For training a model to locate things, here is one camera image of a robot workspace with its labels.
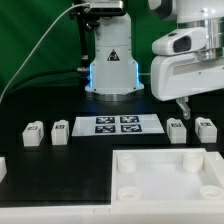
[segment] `warning label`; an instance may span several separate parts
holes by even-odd
[[[113,49],[107,61],[120,61],[116,51]]]

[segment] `black square marker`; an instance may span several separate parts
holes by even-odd
[[[180,123],[176,123],[176,124],[171,124],[171,126],[173,128],[180,128],[181,127],[181,124]]]
[[[115,124],[115,117],[97,117],[96,124]]]
[[[139,118],[138,116],[121,116],[120,117],[120,122],[121,123],[139,123]]]
[[[201,126],[209,127],[209,126],[212,126],[212,125],[208,122],[204,122],[204,123],[201,123]]]
[[[37,126],[32,126],[32,127],[29,127],[27,130],[29,130],[29,131],[35,131],[37,129],[38,129]]]
[[[65,125],[56,125],[55,129],[64,129]]]
[[[142,127],[139,124],[121,125],[121,131],[124,133],[142,132]]]
[[[95,134],[110,134],[115,132],[115,125],[104,125],[95,127]]]

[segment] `white block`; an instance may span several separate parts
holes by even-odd
[[[24,147],[39,146],[43,136],[44,128],[41,121],[29,123],[23,132]]]
[[[69,137],[68,121],[61,120],[54,123],[51,131],[51,138],[53,145],[67,145]]]
[[[217,128],[210,119],[197,118],[195,120],[195,132],[202,143],[216,143]]]
[[[5,165],[5,158],[0,157],[0,183],[2,182],[6,173],[7,173],[7,170],[6,170],[6,165]]]
[[[186,143],[187,130],[181,120],[167,120],[167,134],[172,144]]]

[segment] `cable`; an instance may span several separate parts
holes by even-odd
[[[28,57],[25,59],[25,61],[23,62],[23,64],[20,66],[20,68],[17,70],[17,72],[13,75],[13,77],[10,79],[10,81],[8,82],[8,84],[6,85],[6,87],[4,88],[1,97],[0,97],[0,104],[2,103],[2,99],[7,91],[7,89],[9,88],[9,86],[11,85],[11,83],[14,81],[14,79],[19,75],[20,71],[24,68],[24,66],[27,64],[27,62],[29,61],[29,59],[32,57],[33,53],[36,51],[36,49],[39,47],[39,45],[42,43],[42,41],[44,40],[44,38],[47,36],[47,34],[51,31],[51,29],[55,26],[55,24],[66,14],[68,13],[70,10],[77,8],[77,7],[81,7],[81,6],[88,6],[90,5],[90,3],[83,3],[83,4],[79,4],[79,5],[73,5],[72,7],[68,8],[67,10],[65,10],[53,23],[52,25],[47,29],[47,31],[44,33],[44,35],[40,38],[40,40],[38,41],[38,43],[36,44],[36,46],[33,48],[33,50],[30,52],[30,54],[28,55]]]
[[[36,83],[36,84],[33,84],[33,85],[29,85],[29,86],[26,86],[26,87],[33,87],[33,86],[38,86],[38,85],[43,85],[43,84],[49,84],[49,83],[56,83],[56,82],[63,82],[63,81],[69,81],[69,80],[75,80],[75,79],[87,79],[86,77],[83,77],[83,76],[79,76],[79,77],[73,77],[73,78],[68,78],[68,79],[60,79],[60,80],[55,80],[55,81],[50,81],[50,82],[41,82],[41,83]],[[12,92],[10,93],[14,93],[20,89],[23,89],[23,88],[17,88],[17,89],[14,89]]]
[[[41,72],[34,75],[31,75],[25,79],[22,79],[21,81],[17,82],[15,85],[12,86],[10,92],[13,92],[18,87],[23,85],[26,82],[29,82],[30,80],[42,77],[42,76],[48,76],[48,75],[59,75],[59,74],[65,74],[65,73],[77,73],[77,69],[65,69],[65,70],[57,70],[57,71],[48,71],[48,72]]]

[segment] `black tabletop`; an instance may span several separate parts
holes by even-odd
[[[110,204],[112,152],[115,149],[205,148],[224,155],[224,91],[190,98],[191,120],[184,120],[175,101],[155,99],[149,88],[130,101],[111,103],[86,98],[78,87],[24,88],[0,106],[0,156],[7,175],[0,184],[0,207]],[[182,119],[187,144],[173,145],[167,134],[71,137],[77,116],[157,114],[164,130],[169,118]],[[195,119],[210,118],[218,128],[215,144],[201,144]],[[68,120],[67,146],[52,146],[55,121]],[[39,147],[24,147],[28,123],[42,121]]]

